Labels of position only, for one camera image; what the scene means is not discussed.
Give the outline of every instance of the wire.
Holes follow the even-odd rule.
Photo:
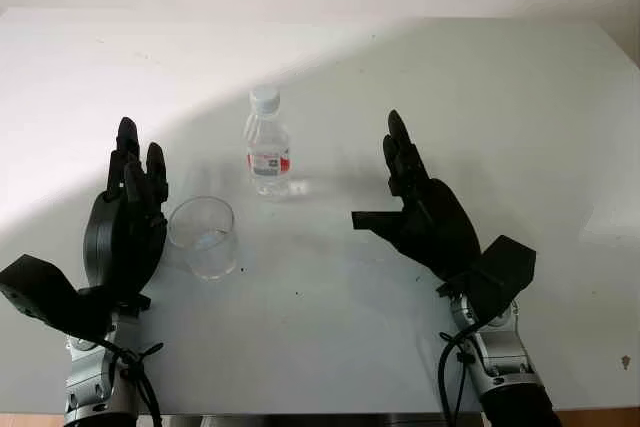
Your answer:
[[[462,400],[462,390],[464,388],[464,381],[466,378],[466,365],[463,361],[462,379],[460,381],[460,388],[458,390],[458,399],[456,401],[455,416],[451,414],[451,407],[449,406],[449,399],[447,398],[447,387],[444,382],[444,371],[447,366],[447,359],[454,347],[458,347],[462,351],[462,341],[469,335],[473,334],[479,328],[483,327],[487,322],[476,322],[469,327],[462,329],[455,336],[451,337],[449,334],[440,332],[440,338],[445,340],[447,344],[442,349],[440,354],[440,360],[438,361],[438,392],[440,393],[440,403],[442,404],[442,412],[444,413],[444,420],[447,427],[455,427],[458,420],[458,413],[460,411],[460,402]]]
[[[97,343],[114,353],[114,363],[118,359],[122,359],[128,368],[127,379],[136,386],[140,394],[140,398],[147,406],[147,409],[149,409],[149,415],[151,415],[151,419],[153,420],[153,427],[162,427],[160,404],[158,404],[158,399],[153,390],[153,386],[151,385],[151,381],[144,371],[143,362],[145,357],[155,354],[164,346],[164,344],[155,344],[150,349],[147,349],[140,354],[136,354],[131,350],[122,349],[108,340],[99,339]]]
[[[440,335],[440,338],[445,342],[451,342],[453,340],[453,337],[451,337],[451,335],[447,334],[446,332],[440,332],[439,335]],[[456,344],[456,347],[458,347],[458,350],[460,351],[458,354],[458,360],[462,363],[462,374],[460,375],[460,387],[458,388],[458,398],[456,399],[456,408],[453,412],[452,425],[454,427],[458,423],[458,415],[460,414],[460,404],[462,403],[462,392],[464,391],[464,381],[466,380],[466,377],[467,377],[467,359],[466,359],[467,354],[465,353],[462,347],[462,343]]]

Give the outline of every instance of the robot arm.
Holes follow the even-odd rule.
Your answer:
[[[65,426],[135,426],[138,392],[154,426],[160,409],[138,351],[138,317],[150,306],[140,291],[164,246],[160,205],[168,186],[162,149],[152,143],[147,172],[140,164],[136,126],[120,122],[106,190],[93,204],[85,230],[89,287],[76,291],[53,264],[23,255],[0,272],[0,291],[22,313],[65,332],[71,354]]]
[[[540,378],[517,329],[517,294],[533,279],[535,251],[500,236],[481,252],[475,230],[449,187],[430,178],[407,129],[394,110],[383,151],[391,194],[401,212],[353,212],[355,229],[368,229],[444,281],[459,333],[448,340],[438,365],[445,420],[455,425],[444,385],[451,351],[460,347],[476,393],[494,427],[556,427]]]

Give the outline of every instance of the table surface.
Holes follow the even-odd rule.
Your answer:
[[[392,108],[484,247],[506,234],[538,251],[520,327],[554,404],[637,404],[639,73],[599,28],[9,10],[0,70],[0,264],[28,252],[85,285],[82,235],[123,115],[164,148],[165,213],[202,194],[233,206],[235,271],[204,282],[167,255],[145,289],[163,411],[439,410],[438,332],[454,328],[439,283],[350,222],[400,208],[381,149]],[[241,135],[265,80],[292,136],[280,203],[253,194]],[[0,411],[59,412],[64,336],[1,304]]]

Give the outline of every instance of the bottle cap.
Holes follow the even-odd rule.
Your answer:
[[[249,100],[258,114],[273,114],[280,106],[280,92],[272,85],[259,85],[251,91]]]

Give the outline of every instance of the plastic water bottle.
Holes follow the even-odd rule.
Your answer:
[[[251,114],[245,126],[247,162],[258,194],[283,197],[289,193],[289,134],[278,117],[280,92],[263,85],[254,88],[249,99]]]

